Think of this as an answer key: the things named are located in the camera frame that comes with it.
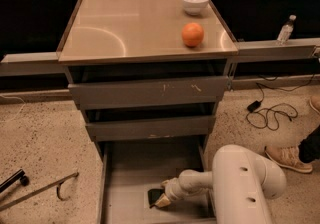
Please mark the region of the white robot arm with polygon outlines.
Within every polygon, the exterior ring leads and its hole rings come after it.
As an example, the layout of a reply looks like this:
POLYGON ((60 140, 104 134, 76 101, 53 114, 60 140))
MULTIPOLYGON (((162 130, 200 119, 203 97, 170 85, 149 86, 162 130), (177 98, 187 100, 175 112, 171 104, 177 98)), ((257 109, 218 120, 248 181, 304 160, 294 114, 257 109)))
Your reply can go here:
POLYGON ((282 169, 271 160, 238 145, 221 147, 206 172, 184 170, 148 191, 150 207, 213 193, 217 224, 274 224, 267 206, 287 185, 282 169))

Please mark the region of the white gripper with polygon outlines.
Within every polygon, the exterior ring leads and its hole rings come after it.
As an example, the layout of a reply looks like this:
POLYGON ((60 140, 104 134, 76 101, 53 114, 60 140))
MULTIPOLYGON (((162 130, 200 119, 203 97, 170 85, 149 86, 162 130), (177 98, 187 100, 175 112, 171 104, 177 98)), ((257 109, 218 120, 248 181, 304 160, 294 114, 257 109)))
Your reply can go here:
POLYGON ((184 191, 180 186, 178 178, 173 178, 161 182, 161 187, 164 187, 165 194, 163 193, 160 196, 160 198, 156 201, 154 207, 167 207, 171 204, 171 202, 182 200, 184 197, 184 191))

